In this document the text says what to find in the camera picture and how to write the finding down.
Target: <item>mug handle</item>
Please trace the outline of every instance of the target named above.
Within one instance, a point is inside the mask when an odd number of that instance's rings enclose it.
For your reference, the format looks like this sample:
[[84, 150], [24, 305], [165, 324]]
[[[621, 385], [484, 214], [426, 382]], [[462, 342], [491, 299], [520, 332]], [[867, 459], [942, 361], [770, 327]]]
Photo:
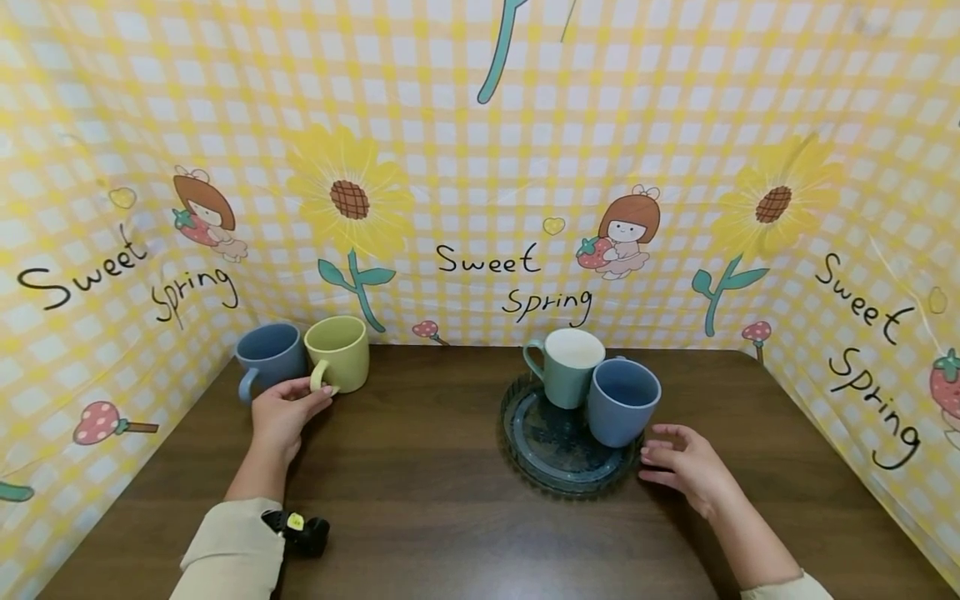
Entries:
[[[310, 373], [310, 391], [316, 392], [324, 386], [324, 371], [330, 366], [330, 363], [325, 360], [317, 361], [317, 366], [313, 368], [312, 373]], [[340, 386], [332, 386], [333, 392], [330, 394], [333, 396], [340, 391]]]
[[534, 359], [530, 358], [530, 348], [536, 348], [541, 353], [543, 353], [543, 342], [540, 340], [530, 340], [523, 345], [523, 360], [526, 361], [527, 367], [530, 367], [530, 371], [534, 372], [534, 375], [542, 381], [543, 380], [543, 369], [540, 368], [540, 365], [534, 362]]
[[253, 385], [253, 380], [260, 374], [260, 369], [250, 369], [243, 376], [243, 379], [240, 380], [240, 387], [237, 388], [237, 394], [240, 395], [240, 401], [244, 404], [250, 404], [253, 402], [253, 398], [250, 395], [250, 388]]

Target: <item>tray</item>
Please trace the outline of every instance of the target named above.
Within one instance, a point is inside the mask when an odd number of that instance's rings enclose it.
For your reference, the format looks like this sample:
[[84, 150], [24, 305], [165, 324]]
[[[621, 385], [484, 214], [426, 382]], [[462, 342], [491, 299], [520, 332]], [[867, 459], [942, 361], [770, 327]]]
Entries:
[[535, 488], [561, 498], [590, 499], [611, 492], [636, 471], [643, 436], [608, 448], [590, 434], [586, 404], [557, 408], [540, 380], [526, 373], [500, 403], [497, 437], [508, 463]]

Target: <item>person's left hand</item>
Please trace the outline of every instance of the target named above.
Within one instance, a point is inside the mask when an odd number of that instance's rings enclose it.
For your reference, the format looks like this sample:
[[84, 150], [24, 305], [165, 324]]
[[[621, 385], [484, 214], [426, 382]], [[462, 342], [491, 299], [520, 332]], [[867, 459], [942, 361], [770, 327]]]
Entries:
[[290, 463], [300, 451], [300, 432], [333, 403], [333, 388], [310, 392], [310, 377], [276, 384], [253, 401], [252, 447], [278, 451]]

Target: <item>blue mug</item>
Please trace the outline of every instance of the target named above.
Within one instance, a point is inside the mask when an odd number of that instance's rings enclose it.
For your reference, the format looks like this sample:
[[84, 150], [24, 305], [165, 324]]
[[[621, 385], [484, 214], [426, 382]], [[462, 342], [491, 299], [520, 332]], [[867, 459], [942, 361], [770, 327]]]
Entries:
[[643, 365], [617, 356], [593, 370], [587, 422], [597, 442], [622, 448], [647, 426], [660, 402], [660, 380]]
[[300, 343], [300, 330], [289, 323], [263, 325], [248, 332], [237, 342], [234, 355], [247, 373], [237, 393], [250, 404], [254, 381], [266, 390], [287, 379], [306, 377], [306, 348]]

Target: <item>yellow mug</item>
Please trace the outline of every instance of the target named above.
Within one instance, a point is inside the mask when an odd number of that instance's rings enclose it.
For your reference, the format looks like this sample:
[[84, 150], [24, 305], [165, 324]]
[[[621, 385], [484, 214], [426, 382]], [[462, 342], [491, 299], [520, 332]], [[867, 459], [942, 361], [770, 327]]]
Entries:
[[323, 319], [307, 329], [303, 343], [315, 365], [310, 373], [311, 391], [326, 382], [333, 386], [334, 394], [349, 394], [367, 383], [370, 338], [367, 324], [360, 319], [350, 315]]

